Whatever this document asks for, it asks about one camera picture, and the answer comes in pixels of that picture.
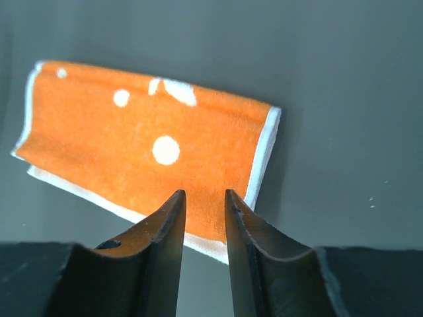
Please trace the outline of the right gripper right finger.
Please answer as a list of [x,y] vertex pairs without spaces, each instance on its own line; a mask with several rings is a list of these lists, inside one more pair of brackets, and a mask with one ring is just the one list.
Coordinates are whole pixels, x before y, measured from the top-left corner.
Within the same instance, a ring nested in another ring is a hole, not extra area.
[[225,231],[235,316],[333,316],[316,252],[225,192]]

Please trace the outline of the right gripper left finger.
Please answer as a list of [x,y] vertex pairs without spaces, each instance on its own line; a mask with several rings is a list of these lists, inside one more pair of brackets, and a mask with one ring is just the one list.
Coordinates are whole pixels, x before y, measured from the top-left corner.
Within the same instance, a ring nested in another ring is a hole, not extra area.
[[175,316],[186,220],[178,190],[97,248],[75,244],[47,316]]

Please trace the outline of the orange fox pattern towel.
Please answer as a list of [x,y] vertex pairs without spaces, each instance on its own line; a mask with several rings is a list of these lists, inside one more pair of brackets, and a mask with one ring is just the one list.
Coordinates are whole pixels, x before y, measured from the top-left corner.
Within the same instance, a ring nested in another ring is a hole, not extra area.
[[271,104],[174,79],[39,61],[11,154],[132,223],[184,190],[184,245],[226,264],[225,191],[255,206],[280,118]]

